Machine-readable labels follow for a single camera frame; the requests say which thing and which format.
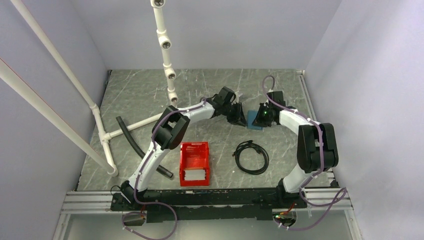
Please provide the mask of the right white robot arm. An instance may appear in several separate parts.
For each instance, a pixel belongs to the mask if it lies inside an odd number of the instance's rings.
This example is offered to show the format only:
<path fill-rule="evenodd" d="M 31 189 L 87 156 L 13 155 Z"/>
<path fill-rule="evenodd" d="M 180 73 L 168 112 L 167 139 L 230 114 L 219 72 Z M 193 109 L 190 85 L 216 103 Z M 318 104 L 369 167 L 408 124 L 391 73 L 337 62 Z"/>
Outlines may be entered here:
<path fill-rule="evenodd" d="M 282 91 L 270 91 L 266 96 L 267 102 L 259 105 L 252 125 L 266 128 L 275 123 L 297 135 L 297 164 L 280 180 L 282 190 L 275 194 L 276 203 L 287 208 L 309 179 L 338 165 L 335 129 L 330 123 L 313 121 L 296 108 L 287 107 Z"/>

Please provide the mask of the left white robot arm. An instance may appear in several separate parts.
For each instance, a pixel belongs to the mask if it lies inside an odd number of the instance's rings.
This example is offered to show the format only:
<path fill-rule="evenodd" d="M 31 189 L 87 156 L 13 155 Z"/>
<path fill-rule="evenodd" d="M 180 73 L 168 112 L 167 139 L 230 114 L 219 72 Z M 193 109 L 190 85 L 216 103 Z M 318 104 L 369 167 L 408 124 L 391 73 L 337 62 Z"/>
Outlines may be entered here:
<path fill-rule="evenodd" d="M 131 210 L 137 210 L 143 205 L 143 194 L 153 173 L 163 158 L 180 145 L 190 124 L 223 115 L 228 123 L 246 127 L 248 123 L 242 104 L 234 102 L 236 98 L 236 93 L 224 86 L 219 93 L 203 97 L 195 105 L 184 108 L 168 106 L 153 126 L 149 148 L 139 166 L 120 186 L 124 204 Z"/>

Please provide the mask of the blue card holder wallet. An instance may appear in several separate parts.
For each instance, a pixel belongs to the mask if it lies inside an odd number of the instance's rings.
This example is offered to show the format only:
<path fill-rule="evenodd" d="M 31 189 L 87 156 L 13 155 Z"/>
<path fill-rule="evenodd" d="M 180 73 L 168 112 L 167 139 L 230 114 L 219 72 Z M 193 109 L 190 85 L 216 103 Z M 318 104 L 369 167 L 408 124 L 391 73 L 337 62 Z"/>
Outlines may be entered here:
<path fill-rule="evenodd" d="M 249 130 L 258 130 L 258 131 L 262 131 L 263 130 L 263 127 L 253 125 L 254 120 L 257 117 L 257 114 L 258 114 L 258 111 L 257 110 L 249 110 L 247 112 L 247 127 L 246 127 L 247 129 L 249 129 Z"/>

